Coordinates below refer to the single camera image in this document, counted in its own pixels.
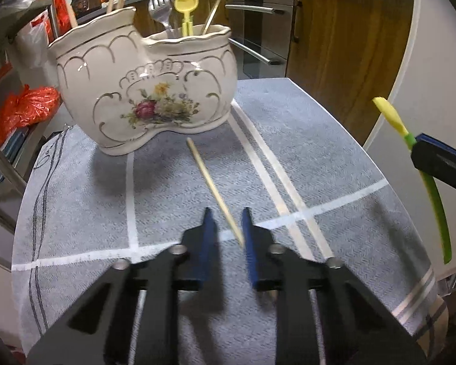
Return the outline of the dark rice cooker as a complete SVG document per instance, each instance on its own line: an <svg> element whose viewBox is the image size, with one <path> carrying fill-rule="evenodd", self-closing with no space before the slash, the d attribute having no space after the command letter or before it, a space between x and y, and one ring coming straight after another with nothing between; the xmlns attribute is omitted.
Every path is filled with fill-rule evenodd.
<svg viewBox="0 0 456 365"><path fill-rule="evenodd" d="M101 0L71 0L72 10L77 18L102 8Z"/></svg>

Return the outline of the built-in oven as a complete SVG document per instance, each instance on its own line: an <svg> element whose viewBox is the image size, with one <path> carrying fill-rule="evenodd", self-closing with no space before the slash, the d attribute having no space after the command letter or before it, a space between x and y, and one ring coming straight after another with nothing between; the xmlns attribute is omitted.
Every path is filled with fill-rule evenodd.
<svg viewBox="0 0 456 365"><path fill-rule="evenodd" d="M225 14L239 79L283 78L295 0L229 0Z"/></svg>

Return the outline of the wooden kitchen cabinets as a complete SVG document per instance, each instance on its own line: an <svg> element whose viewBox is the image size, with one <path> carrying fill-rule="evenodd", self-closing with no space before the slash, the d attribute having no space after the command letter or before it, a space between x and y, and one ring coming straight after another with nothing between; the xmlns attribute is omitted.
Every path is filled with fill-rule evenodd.
<svg viewBox="0 0 456 365"><path fill-rule="evenodd" d="M200 0L203 24L216 0ZM229 26L223 0L213 22ZM359 143L394 85L409 37L413 0L295 0L285 78L313 96Z"/></svg>

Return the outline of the white ceramic double utensil holder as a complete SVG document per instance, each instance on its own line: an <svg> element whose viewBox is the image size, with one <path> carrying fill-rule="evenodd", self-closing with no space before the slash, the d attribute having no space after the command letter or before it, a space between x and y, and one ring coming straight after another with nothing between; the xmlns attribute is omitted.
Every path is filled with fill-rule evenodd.
<svg viewBox="0 0 456 365"><path fill-rule="evenodd" d="M165 131L199 134L226 122L237 83L231 29L143 37L133 7L77 26L48 46L58 88L82 131L110 156Z"/></svg>

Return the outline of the red plastic bag lower shelf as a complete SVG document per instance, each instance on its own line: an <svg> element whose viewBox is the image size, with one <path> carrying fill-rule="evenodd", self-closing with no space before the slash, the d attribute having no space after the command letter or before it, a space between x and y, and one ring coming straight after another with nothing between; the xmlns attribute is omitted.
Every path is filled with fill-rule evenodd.
<svg viewBox="0 0 456 365"><path fill-rule="evenodd" d="M54 87L10 93L0 108L0 147L15 130L49 120L60 106L60 93Z"/></svg>

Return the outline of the red plastic bag hanging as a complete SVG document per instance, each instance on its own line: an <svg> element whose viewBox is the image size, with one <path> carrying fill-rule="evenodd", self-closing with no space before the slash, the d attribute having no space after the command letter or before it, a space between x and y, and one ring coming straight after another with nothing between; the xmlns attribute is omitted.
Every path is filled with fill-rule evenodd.
<svg viewBox="0 0 456 365"><path fill-rule="evenodd" d="M68 30L71 29L71 23L67 11L67 2L66 0L54 0L56 14L57 14L57 25L59 30L59 36L63 36ZM51 23L48 18L47 12L42 15L42 22L45 25L47 32L47 37L49 42L53 42L53 34Z"/></svg>

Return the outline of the white plastic bag hanging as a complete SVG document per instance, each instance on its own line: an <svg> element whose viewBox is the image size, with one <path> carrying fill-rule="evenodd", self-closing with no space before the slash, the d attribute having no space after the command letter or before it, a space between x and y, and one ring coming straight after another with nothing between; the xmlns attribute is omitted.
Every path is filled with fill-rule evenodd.
<svg viewBox="0 0 456 365"><path fill-rule="evenodd" d="M11 63L18 68L42 68L46 64L49 40L43 22L23 27L8 49Z"/></svg>

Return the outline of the grey woven table cloth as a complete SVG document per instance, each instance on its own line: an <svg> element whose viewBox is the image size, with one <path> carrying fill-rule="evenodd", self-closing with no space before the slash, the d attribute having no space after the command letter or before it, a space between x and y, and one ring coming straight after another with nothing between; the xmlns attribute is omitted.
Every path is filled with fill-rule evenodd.
<svg viewBox="0 0 456 365"><path fill-rule="evenodd" d="M110 157L80 128L50 139L21 203L12 257L25 351L117 259L149 259L197 226L210 208L219 255L198 293L183 293L185 364L271 364L275 304L250 287L244 251L221 212L254 221L307 259L341 259L416 338L443 349L448 310L402 202L344 127L288 79L239 82L226 123L188 137L164 132Z"/></svg>

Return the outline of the green yellow tulip utensil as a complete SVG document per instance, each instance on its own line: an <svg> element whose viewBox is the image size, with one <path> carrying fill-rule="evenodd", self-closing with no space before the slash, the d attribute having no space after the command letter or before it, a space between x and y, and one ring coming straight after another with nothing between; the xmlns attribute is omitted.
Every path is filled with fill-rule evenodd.
<svg viewBox="0 0 456 365"><path fill-rule="evenodd" d="M385 120L389 125L393 127L400 137L402 137L408 149L412 151L413 147L417 144L417 139L407 130L396 108L393 107L386 98L381 96L374 97L372 102L381 115L385 117ZM433 177L422 171L420 171L419 174L421 175L421 179L427 191L427 196L433 208L440 235L443 262L446 265L452 260L452 248L447 217L441 201L441 195Z"/></svg>

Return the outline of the silver fork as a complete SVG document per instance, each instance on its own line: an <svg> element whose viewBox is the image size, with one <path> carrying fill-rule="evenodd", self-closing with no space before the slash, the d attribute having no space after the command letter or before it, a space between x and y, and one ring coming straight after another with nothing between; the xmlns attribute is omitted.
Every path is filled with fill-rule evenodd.
<svg viewBox="0 0 456 365"><path fill-rule="evenodd" d="M170 0L150 0L148 10L152 19L164 27L167 36L171 39L175 38L176 34L169 22L170 14L172 13Z"/></svg>

